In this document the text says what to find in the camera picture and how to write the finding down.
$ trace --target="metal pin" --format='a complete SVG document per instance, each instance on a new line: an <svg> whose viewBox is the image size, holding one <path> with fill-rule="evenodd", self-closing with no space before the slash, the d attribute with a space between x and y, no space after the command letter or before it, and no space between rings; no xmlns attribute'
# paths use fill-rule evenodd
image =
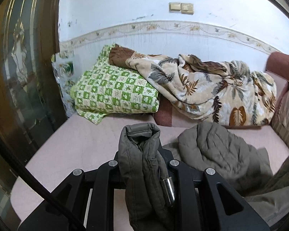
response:
<svg viewBox="0 0 289 231"><path fill-rule="evenodd" d="M73 171L73 175L75 175L75 176L79 176L79 175L81 175L81 173L82 173L82 170L81 170L81 169L75 169L75 170Z"/></svg>
<svg viewBox="0 0 289 231"><path fill-rule="evenodd" d="M177 161L177 160L171 160L170 161L170 164L172 165L172 166L178 166L179 165L179 161Z"/></svg>
<svg viewBox="0 0 289 231"><path fill-rule="evenodd" d="M208 175L211 175L211 176L215 174L215 170L213 168L207 168L206 172Z"/></svg>
<svg viewBox="0 0 289 231"><path fill-rule="evenodd" d="M166 178L161 182L166 206L171 207L175 201L175 192L172 177Z"/></svg>
<svg viewBox="0 0 289 231"><path fill-rule="evenodd" d="M111 167L115 167L116 165L118 165L118 162L115 160L112 160L112 161L108 162L108 165Z"/></svg>

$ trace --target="decorative wall border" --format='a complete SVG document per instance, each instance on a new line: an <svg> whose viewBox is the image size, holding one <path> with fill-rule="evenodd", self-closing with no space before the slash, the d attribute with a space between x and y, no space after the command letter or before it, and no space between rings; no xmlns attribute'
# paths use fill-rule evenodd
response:
<svg viewBox="0 0 289 231"><path fill-rule="evenodd" d="M153 33L187 34L193 36L213 37L236 42L257 49L266 54L271 54L275 51L279 52L278 49L272 47L271 45L238 31L210 24L186 21L147 21L121 24L93 31L86 35L73 38L69 41L61 42L60 49L71 51L74 48L101 40L121 38L128 35Z"/></svg>

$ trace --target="sofa armrest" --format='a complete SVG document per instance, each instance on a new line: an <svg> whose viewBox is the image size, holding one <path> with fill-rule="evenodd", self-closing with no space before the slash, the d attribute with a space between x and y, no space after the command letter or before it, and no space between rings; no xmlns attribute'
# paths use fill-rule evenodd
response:
<svg viewBox="0 0 289 231"><path fill-rule="evenodd" d="M289 81L289 55L279 52L272 53L267 60L266 70Z"/></svg>

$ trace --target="white wall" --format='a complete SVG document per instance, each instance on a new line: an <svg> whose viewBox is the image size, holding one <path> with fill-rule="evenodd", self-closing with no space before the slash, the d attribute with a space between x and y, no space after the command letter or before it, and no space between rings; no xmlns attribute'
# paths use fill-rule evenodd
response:
<svg viewBox="0 0 289 231"><path fill-rule="evenodd" d="M169 2L193 3L195 13L169 13ZM268 0L60 0L60 41L150 20L196 21L231 28L289 54L289 19Z"/></svg>
<svg viewBox="0 0 289 231"><path fill-rule="evenodd" d="M74 72L80 77L96 62L105 44L117 43L140 53L177 57L178 53L195 54L202 61L242 60L251 70L264 71L268 55L251 47L217 38L173 34L132 35L87 44L74 49Z"/></svg>

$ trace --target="green checkered pillow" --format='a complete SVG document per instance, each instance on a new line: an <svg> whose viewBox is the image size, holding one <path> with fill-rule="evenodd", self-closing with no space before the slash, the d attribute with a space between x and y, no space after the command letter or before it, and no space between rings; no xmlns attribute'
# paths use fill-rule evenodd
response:
<svg viewBox="0 0 289 231"><path fill-rule="evenodd" d="M91 70L71 88L76 111L95 124L110 113L154 113L158 110L158 91L136 70L110 65L105 45Z"/></svg>

